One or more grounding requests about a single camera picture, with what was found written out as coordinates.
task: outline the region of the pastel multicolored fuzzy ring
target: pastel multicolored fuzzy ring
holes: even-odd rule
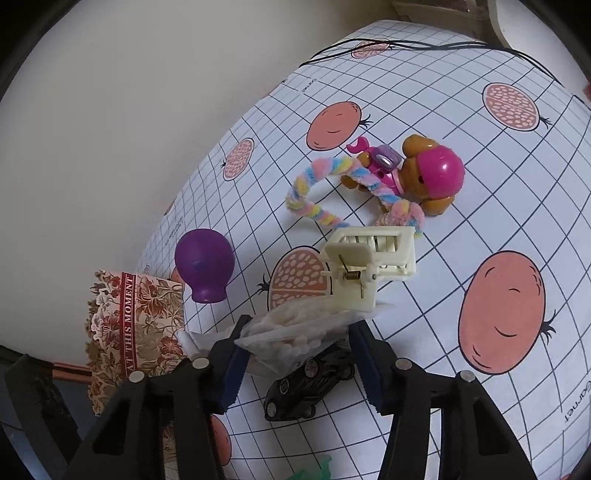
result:
[[[309,167],[298,175],[291,186],[289,193],[285,197],[287,208],[297,215],[315,220],[320,225],[331,228],[349,226],[347,222],[327,212],[320,205],[306,200],[310,189],[320,180],[324,180],[329,176],[342,175],[347,175],[357,183],[366,186],[385,206],[388,212],[376,220],[376,225],[413,226],[416,228],[417,233],[423,231],[425,214],[420,205],[393,194],[392,190],[365,168],[359,160],[348,156],[314,160]]]

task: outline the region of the grid pattern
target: grid pattern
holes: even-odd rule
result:
[[[470,40],[463,35],[404,22],[381,21],[350,37],[426,41]],[[552,126],[511,130],[483,105],[489,83],[514,85],[535,101]],[[527,357],[505,375],[476,373],[519,438],[542,480],[569,473],[589,444],[591,407],[587,388],[591,348],[591,129],[590,112],[537,69],[510,54],[490,50],[385,50],[373,57],[350,54],[298,69],[249,110],[203,160],[156,228],[138,271],[166,277],[174,268],[174,246],[186,231],[213,228],[233,244],[236,269],[228,299],[196,304],[187,288],[187,328],[226,329],[242,314],[264,314],[265,293],[278,260],[300,245],[322,248],[330,232],[297,219],[283,205],[296,175],[318,157],[306,134],[325,107],[357,103],[358,127],[370,144],[401,150],[419,133],[452,148],[466,165],[466,179],[454,205],[428,219],[416,240],[417,275],[388,283],[379,297],[395,304],[396,319],[371,321],[374,335],[400,356],[428,371],[454,375],[471,369],[457,340],[462,300],[481,262],[494,252],[514,250],[532,259],[544,280],[546,317],[556,311],[552,340],[538,339]],[[242,139],[255,148],[246,170],[224,181],[222,163]],[[311,200],[352,225],[369,225],[379,204],[366,193],[329,179]],[[294,471],[332,458],[334,479],[377,477],[390,419],[380,417],[365,397],[360,379],[341,382],[313,419],[291,423],[264,420],[262,401],[270,383],[246,377],[238,400],[222,417],[232,439],[226,476],[241,480],[283,480]],[[436,478],[440,413],[431,415],[427,478]]]

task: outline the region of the purple object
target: purple object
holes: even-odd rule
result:
[[[174,251],[178,274],[191,287],[197,303],[225,300],[226,286],[234,271],[234,252],[215,230],[199,228],[185,233]]]

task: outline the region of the pink helmet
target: pink helmet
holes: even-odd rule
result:
[[[432,199],[455,195],[462,188],[466,169],[451,149],[438,145],[417,155],[427,193]]]

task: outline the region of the floral patterned paper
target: floral patterned paper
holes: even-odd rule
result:
[[[92,371],[89,397],[100,414],[133,370],[152,377],[172,371],[183,359],[174,337],[184,328],[183,286],[143,274],[100,270],[88,302],[86,345]],[[174,432],[164,432],[164,462],[174,460]]]

